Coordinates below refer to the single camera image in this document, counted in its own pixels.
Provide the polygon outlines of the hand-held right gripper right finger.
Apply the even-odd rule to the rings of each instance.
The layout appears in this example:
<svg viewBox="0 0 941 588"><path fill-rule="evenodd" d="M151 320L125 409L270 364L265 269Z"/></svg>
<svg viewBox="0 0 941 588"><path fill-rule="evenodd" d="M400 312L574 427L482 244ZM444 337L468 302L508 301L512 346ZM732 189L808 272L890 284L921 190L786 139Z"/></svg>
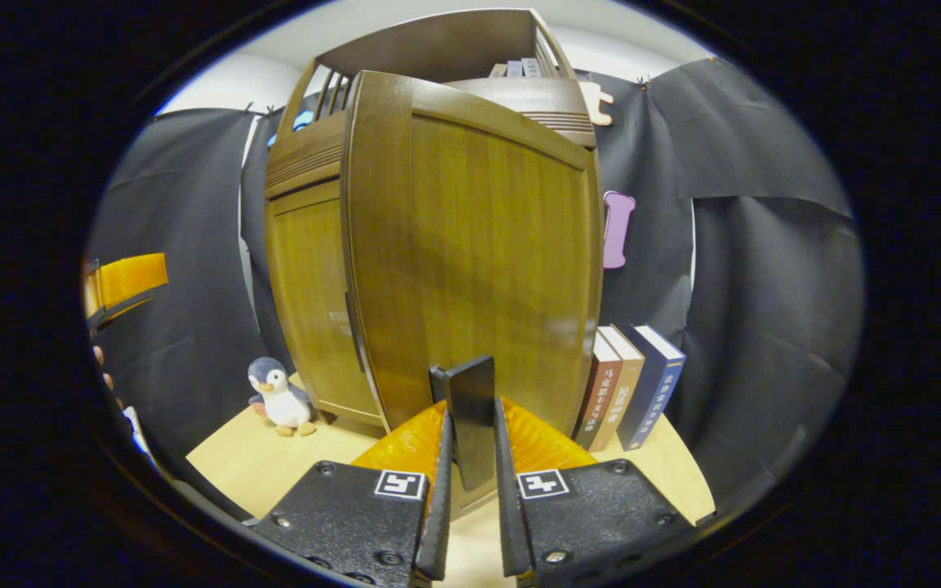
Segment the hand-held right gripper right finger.
<svg viewBox="0 0 941 588"><path fill-rule="evenodd" d="M691 528L628 459L518 473L500 399L493 433L503 569L519 587L620 583Z"/></svg>

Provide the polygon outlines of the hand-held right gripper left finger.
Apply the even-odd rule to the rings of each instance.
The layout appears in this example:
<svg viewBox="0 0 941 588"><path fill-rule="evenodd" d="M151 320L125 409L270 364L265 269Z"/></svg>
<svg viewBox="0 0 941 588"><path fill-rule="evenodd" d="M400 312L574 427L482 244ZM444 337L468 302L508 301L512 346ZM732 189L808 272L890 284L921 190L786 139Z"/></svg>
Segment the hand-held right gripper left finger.
<svg viewBox="0 0 941 588"><path fill-rule="evenodd" d="M351 464L315 462L249 528L348 583L429 587L447 573L453 458L439 402Z"/></svg>

